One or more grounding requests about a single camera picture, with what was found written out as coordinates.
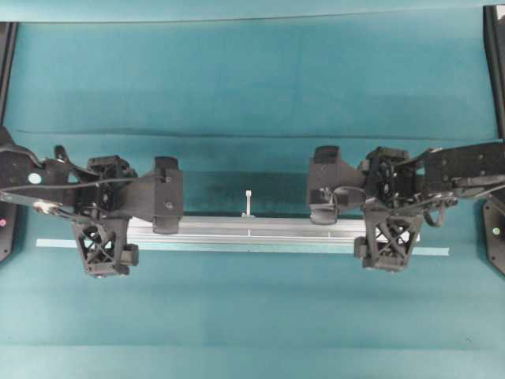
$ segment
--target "black mounting plate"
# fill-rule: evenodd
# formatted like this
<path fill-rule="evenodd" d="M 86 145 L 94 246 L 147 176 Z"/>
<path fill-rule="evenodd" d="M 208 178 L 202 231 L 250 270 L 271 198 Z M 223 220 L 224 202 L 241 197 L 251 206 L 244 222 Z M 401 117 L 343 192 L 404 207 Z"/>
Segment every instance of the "black mounting plate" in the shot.
<path fill-rule="evenodd" d="M 12 252 L 16 214 L 16 205 L 0 201 L 0 262 Z"/>
<path fill-rule="evenodd" d="M 491 201 L 485 202 L 483 213 L 489 262 L 505 275 L 505 214 Z"/>

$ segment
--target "teal surface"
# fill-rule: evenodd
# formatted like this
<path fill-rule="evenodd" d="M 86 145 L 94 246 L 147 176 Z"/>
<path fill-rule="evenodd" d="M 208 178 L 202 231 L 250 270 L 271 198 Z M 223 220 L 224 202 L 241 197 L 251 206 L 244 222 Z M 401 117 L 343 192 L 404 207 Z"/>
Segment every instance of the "teal surface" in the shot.
<path fill-rule="evenodd" d="M 306 215 L 316 146 L 496 138 L 481 10 L 184 24 L 23 24 L 6 126 L 50 156 L 174 155 L 189 212 Z M 143 251 L 93 280 L 62 220 L 21 213 L 0 266 L 0 378 L 502 378 L 505 280 L 479 204 L 398 275 L 346 255 Z"/>
<path fill-rule="evenodd" d="M 307 17 L 349 13 L 454 9 L 496 0 L 1 0 L 4 21 L 141 22 Z"/>

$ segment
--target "teal mat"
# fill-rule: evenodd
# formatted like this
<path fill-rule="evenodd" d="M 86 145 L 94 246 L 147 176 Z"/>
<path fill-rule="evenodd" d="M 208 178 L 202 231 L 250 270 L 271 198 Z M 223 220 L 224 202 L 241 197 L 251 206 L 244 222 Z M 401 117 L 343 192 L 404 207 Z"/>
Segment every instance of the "teal mat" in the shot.
<path fill-rule="evenodd" d="M 146 22 L 306 17 L 457 9 L 496 0 L 2 0 L 2 19 L 23 22 Z"/>
<path fill-rule="evenodd" d="M 493 141 L 481 10 L 182 24 L 23 24 L 6 126 L 39 156 L 156 155 L 189 212 L 306 215 L 316 146 L 358 164 L 377 145 Z M 0 378 L 496 378 L 505 280 L 479 204 L 424 227 L 398 275 L 348 255 L 142 251 L 93 280 L 68 223 L 21 213 L 0 266 Z"/>

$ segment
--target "wire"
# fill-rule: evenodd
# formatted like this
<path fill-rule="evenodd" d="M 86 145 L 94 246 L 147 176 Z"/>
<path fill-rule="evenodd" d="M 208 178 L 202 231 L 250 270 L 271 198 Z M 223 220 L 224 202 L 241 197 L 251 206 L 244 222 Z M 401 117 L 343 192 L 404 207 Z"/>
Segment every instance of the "wire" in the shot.
<path fill-rule="evenodd" d="M 6 187 L 1 188 L 0 192 L 9 193 L 10 191 L 18 191 L 18 190 L 31 190 L 31 189 L 40 189 L 40 190 L 76 190 L 79 188 L 87 188 L 99 186 L 100 184 L 107 183 L 122 183 L 122 182 L 133 182 L 137 178 L 112 178 L 112 179 L 103 179 L 97 180 L 96 182 L 89 183 L 77 183 L 77 184 L 62 184 L 62 185 L 26 185 L 26 186 L 14 186 L 14 187 Z"/>
<path fill-rule="evenodd" d="M 495 191 L 501 190 L 503 188 L 505 188 L 505 184 L 500 184 L 499 186 L 492 187 L 491 189 L 487 189 L 487 190 L 482 191 L 480 193 L 477 193 L 477 194 L 475 194 L 473 196 L 468 196 L 467 198 L 469 198 L 469 199 L 478 199 L 479 197 L 483 197 L 485 195 L 489 195 L 491 192 L 495 192 Z"/>

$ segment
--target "hole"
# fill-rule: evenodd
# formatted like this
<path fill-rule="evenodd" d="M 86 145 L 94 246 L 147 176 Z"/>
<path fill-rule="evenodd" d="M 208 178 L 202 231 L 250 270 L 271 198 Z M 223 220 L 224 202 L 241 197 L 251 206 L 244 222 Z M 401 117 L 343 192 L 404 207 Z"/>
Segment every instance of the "hole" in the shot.
<path fill-rule="evenodd" d="M 40 176 L 39 174 L 37 174 L 36 172 L 32 172 L 29 176 L 28 176 L 28 181 L 31 183 L 31 184 L 40 184 L 42 183 L 42 176 Z"/>
<path fill-rule="evenodd" d="M 79 182 L 79 181 L 77 180 L 77 178 L 76 178 L 76 175 L 74 175 L 74 174 L 73 174 L 73 172 L 71 172 L 71 173 L 69 174 L 69 180 L 68 180 L 68 182 L 69 182 L 70 184 L 76 184 L 76 183 L 78 183 L 78 182 Z"/>

